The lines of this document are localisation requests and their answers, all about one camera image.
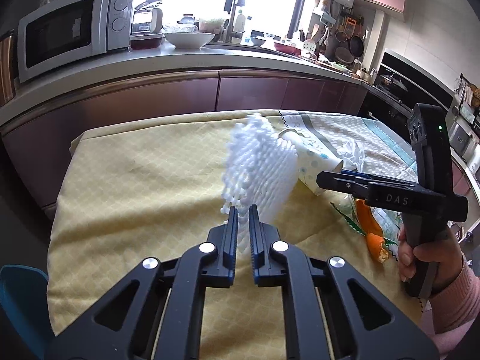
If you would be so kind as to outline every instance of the camera lens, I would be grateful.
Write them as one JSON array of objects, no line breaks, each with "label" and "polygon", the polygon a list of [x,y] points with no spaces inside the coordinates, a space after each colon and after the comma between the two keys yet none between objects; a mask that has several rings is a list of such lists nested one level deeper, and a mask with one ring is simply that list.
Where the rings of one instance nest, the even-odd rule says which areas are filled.
[{"label": "camera lens", "polygon": [[418,131],[417,131],[417,126],[412,127],[412,132],[413,132],[413,137],[415,138],[415,140],[418,140],[419,139],[419,134],[418,134]]}]

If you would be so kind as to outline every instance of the pink sleeve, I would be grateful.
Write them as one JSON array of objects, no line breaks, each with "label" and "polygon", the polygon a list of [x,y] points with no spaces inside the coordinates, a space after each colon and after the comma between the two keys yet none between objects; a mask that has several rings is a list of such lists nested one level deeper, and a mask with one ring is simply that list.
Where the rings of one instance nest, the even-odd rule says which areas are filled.
[{"label": "pink sleeve", "polygon": [[446,333],[440,333],[430,336],[440,352],[440,358],[443,359],[450,353],[462,340],[463,336],[469,331],[473,324],[473,320],[460,325],[458,328],[450,330]]},{"label": "pink sleeve", "polygon": [[445,333],[475,319],[480,311],[480,279],[463,258],[463,269],[455,281],[430,298],[435,333]]}]

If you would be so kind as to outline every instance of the kitchen faucet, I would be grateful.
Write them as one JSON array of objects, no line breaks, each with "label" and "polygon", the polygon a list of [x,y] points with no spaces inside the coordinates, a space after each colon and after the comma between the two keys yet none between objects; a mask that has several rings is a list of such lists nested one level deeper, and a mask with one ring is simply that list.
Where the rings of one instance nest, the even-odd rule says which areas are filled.
[{"label": "kitchen faucet", "polygon": [[235,13],[237,11],[237,7],[244,7],[244,6],[245,6],[245,0],[232,0],[232,6],[230,8],[229,25],[227,26],[225,31],[224,42],[232,43],[232,38],[239,38],[239,39],[242,38],[243,32],[234,31],[233,25],[235,22]]}]

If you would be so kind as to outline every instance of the microwave knob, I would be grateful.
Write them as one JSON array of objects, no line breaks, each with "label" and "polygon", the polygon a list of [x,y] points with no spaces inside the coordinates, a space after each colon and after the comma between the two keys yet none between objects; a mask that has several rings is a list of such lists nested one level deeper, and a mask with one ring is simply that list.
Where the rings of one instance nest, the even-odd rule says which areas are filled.
[{"label": "microwave knob", "polygon": [[116,11],[122,11],[128,7],[128,0],[115,0],[113,7]]},{"label": "microwave knob", "polygon": [[112,30],[121,31],[125,28],[127,21],[123,17],[117,17],[112,23]]}]

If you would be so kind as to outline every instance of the red container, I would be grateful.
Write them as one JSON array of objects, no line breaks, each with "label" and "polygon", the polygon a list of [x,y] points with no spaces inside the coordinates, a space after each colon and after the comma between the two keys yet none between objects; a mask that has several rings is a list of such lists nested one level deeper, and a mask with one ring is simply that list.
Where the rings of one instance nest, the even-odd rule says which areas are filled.
[{"label": "red container", "polygon": [[299,56],[301,53],[300,49],[297,49],[296,47],[293,47],[293,46],[289,46],[288,44],[285,44],[285,43],[274,42],[273,44],[275,46],[275,50],[281,53],[290,54],[294,56]]},{"label": "red container", "polygon": [[130,47],[132,50],[154,49],[159,47],[159,45],[162,43],[162,39],[163,39],[163,34],[161,33],[131,35]]}]

